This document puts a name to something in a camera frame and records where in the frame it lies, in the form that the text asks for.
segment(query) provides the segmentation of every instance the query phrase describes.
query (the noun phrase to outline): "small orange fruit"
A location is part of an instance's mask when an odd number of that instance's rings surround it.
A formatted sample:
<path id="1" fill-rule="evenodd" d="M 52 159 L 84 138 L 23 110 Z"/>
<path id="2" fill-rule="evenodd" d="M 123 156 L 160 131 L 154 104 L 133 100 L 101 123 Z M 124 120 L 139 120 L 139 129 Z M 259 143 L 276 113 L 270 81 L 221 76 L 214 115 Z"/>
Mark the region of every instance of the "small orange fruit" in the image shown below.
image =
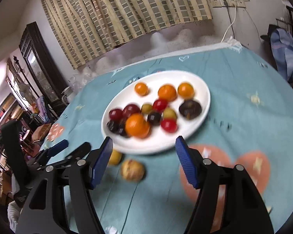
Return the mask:
<path id="1" fill-rule="evenodd" d="M 142 114 L 134 113 L 126 120 L 125 131 L 130 136 L 146 138 L 150 131 L 150 124 Z"/>
<path id="2" fill-rule="evenodd" d="M 157 92 L 160 99 L 167 100 L 168 102 L 174 101 L 177 97 L 177 92 L 171 84 L 164 84 Z"/>
<path id="3" fill-rule="evenodd" d="M 135 92 L 140 96 L 145 96 L 148 94 L 149 89 L 145 83 L 137 83 L 135 85 Z"/>
<path id="4" fill-rule="evenodd" d="M 189 83 L 182 83 L 178 86 L 178 94 L 183 99 L 192 99 L 194 97 L 193 86 Z"/>

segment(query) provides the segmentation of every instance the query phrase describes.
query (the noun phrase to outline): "red cherry tomato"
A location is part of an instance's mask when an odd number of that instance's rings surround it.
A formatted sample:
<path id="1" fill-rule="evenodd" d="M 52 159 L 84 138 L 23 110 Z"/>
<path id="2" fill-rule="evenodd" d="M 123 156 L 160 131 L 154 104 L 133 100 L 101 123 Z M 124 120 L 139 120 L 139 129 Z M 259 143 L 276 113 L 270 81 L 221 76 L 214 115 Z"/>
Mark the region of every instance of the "red cherry tomato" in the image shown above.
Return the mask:
<path id="1" fill-rule="evenodd" d="M 135 104 L 129 104 L 123 109 L 123 117 L 129 118 L 134 113 L 141 113 L 140 108 Z"/>
<path id="2" fill-rule="evenodd" d="M 110 119 L 113 121 L 120 121 L 123 117 L 123 111 L 119 108 L 115 108 L 111 110 L 108 115 L 110 116 Z"/>
<path id="3" fill-rule="evenodd" d="M 164 99 L 157 99 L 153 103 L 153 109 L 161 113 L 165 110 L 165 108 L 168 106 L 167 100 Z"/>
<path id="4" fill-rule="evenodd" d="M 174 119 L 163 119 L 161 127 L 168 133 L 175 133 L 177 131 L 177 123 Z"/>

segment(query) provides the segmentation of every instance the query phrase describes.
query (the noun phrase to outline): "tablecloth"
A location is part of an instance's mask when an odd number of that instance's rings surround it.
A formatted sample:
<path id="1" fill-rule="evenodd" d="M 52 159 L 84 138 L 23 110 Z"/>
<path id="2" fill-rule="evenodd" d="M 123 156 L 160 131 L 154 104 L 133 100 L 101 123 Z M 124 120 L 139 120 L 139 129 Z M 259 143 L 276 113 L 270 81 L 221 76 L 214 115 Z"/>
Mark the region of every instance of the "tablecloth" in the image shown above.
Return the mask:
<path id="1" fill-rule="evenodd" d="M 49 163 L 62 160 L 85 141 L 98 148 L 104 139 L 100 124 L 105 108 L 135 78 L 171 69 L 192 72 L 207 83 L 211 106 L 188 144 L 207 156 L 222 156 L 219 165 L 253 157 L 254 172 L 265 176 L 254 182 L 262 186 L 263 200 L 273 208 L 270 218 L 276 232 L 293 211 L 293 90 L 272 66 L 240 43 L 220 47 L 172 53 L 96 77 L 54 125 L 54 141 L 42 145 L 69 141 L 69 147 Z M 141 161 L 147 175 L 138 184 L 130 183 L 121 178 L 119 166 L 107 167 L 101 184 L 90 191 L 103 228 L 114 226 L 124 234 L 183 233 L 194 204 L 181 185 L 174 149 L 126 158 Z M 70 227 L 77 231 L 68 187 L 65 201 Z"/>

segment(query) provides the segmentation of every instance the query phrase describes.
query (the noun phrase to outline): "metal screw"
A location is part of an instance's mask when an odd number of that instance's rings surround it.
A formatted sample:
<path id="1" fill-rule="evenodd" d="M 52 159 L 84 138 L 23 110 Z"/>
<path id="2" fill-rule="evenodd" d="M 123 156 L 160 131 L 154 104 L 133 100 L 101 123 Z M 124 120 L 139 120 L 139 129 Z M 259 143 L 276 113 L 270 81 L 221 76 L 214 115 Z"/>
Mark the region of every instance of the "metal screw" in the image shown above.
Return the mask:
<path id="1" fill-rule="evenodd" d="M 53 171 L 53 166 L 52 166 L 52 165 L 47 166 L 46 171 L 47 171 L 48 173 L 49 173 L 49 172 L 52 172 L 52 171 Z"/>
<path id="2" fill-rule="evenodd" d="M 237 164 L 236 169 L 238 171 L 243 171 L 244 170 L 244 167 L 242 165 L 240 165 L 240 164 Z"/>
<path id="3" fill-rule="evenodd" d="M 80 160 L 77 161 L 77 165 L 79 165 L 79 166 L 82 166 L 85 163 L 86 163 L 86 160 L 85 159 L 80 159 Z"/>
<path id="4" fill-rule="evenodd" d="M 203 159 L 203 164 L 210 165 L 212 161 L 210 159 Z"/>

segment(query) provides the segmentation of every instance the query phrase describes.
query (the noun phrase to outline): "white plate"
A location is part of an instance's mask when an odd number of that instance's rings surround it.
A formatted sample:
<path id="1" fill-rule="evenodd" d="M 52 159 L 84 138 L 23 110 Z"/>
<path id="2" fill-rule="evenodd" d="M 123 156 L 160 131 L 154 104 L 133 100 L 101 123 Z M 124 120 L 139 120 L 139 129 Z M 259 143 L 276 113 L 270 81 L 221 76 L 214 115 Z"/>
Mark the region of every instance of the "white plate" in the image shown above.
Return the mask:
<path id="1" fill-rule="evenodd" d="M 149 87 L 150 93 L 147 96 L 139 96 L 134 87 L 136 83 L 143 82 Z M 163 84 L 172 84 L 176 90 L 180 83 L 189 82 L 194 87 L 194 100 L 198 101 L 202 106 L 202 113 L 193 120 L 186 120 L 183 118 L 178 109 L 183 103 L 183 99 L 178 97 L 175 101 L 170 102 L 169 106 L 175 110 L 178 119 L 178 130 L 174 134 L 166 133 L 160 126 L 152 127 L 152 133 L 146 139 L 138 139 L 135 137 L 124 138 L 113 134 L 107 127 L 109 121 L 109 111 L 114 108 L 123 109 L 126 105 L 133 103 L 140 108 L 144 103 L 153 104 L 158 99 L 158 89 Z M 113 148 L 127 154 L 153 154 L 175 145 L 176 138 L 181 135 L 183 138 L 188 138 L 192 135 L 203 123 L 211 103 L 211 95 L 206 83 L 199 76 L 179 70 L 157 72 L 145 76 L 134 83 L 128 85 L 120 93 L 118 93 L 109 103 L 104 111 L 101 121 L 101 131 L 103 137 L 109 136 L 113 139 Z"/>

